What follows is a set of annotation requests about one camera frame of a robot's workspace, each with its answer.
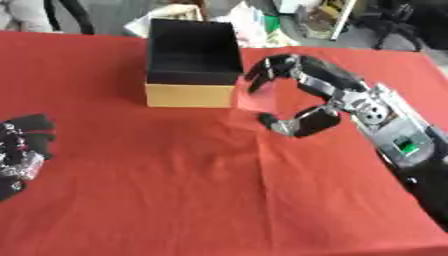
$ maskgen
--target chair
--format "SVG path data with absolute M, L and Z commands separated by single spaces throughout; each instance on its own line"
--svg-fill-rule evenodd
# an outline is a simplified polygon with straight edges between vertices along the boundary
M 421 51 L 416 28 L 409 24 L 414 14 L 415 3 L 412 0 L 380 0 L 379 15 L 365 15 L 355 21 L 355 25 L 365 26 L 375 31 L 378 41 L 373 46 L 376 50 L 383 49 L 386 38 L 391 34 L 399 34 L 410 41 L 416 52 Z
M 95 28 L 90 21 L 89 14 L 79 3 L 79 0 L 59 0 L 68 12 L 75 18 L 81 28 L 81 33 L 85 35 L 94 35 Z M 61 31 L 61 25 L 56 18 L 53 0 L 44 0 L 45 11 L 47 12 L 50 24 L 55 31 Z

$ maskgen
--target robotic arm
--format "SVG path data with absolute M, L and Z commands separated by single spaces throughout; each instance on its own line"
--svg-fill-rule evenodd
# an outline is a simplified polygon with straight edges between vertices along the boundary
M 262 124 L 301 138 L 336 126 L 341 113 L 349 114 L 381 161 L 448 232 L 448 137 L 444 132 L 386 85 L 370 88 L 356 74 L 311 56 L 284 54 L 261 60 L 246 75 L 246 80 L 252 81 L 249 93 L 278 77 L 297 80 L 299 89 L 324 103 L 300 111 L 290 120 L 261 113 Z

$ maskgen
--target robotic hand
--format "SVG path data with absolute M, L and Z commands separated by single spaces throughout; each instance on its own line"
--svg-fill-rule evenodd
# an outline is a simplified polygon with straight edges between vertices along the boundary
M 25 189 L 52 155 L 48 144 L 54 124 L 44 115 L 19 117 L 0 123 L 0 201 Z
M 422 208 L 448 232 L 448 137 L 428 124 L 396 91 L 384 84 L 370 88 L 361 77 L 332 63 L 306 55 L 265 58 L 246 75 L 249 93 L 278 77 L 293 78 L 299 89 L 323 104 L 278 120 L 259 114 L 268 129 L 304 137 L 336 126 L 348 113 L 378 156 Z

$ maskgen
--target red table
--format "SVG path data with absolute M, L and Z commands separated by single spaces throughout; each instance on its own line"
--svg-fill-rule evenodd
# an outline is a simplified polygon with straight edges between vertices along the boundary
M 423 55 L 307 53 L 396 88 L 448 130 L 448 84 Z M 348 118 L 294 140 L 254 113 L 144 105 L 145 42 L 0 34 L 0 117 L 44 112 L 56 154 L 0 204 L 0 255 L 448 255 L 448 235 Z M 276 87 L 283 115 L 318 99 Z

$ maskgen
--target cardboard box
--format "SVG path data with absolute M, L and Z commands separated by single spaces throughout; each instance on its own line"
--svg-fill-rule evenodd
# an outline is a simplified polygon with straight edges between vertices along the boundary
M 243 73 L 230 23 L 152 20 L 148 39 L 148 106 L 230 107 Z

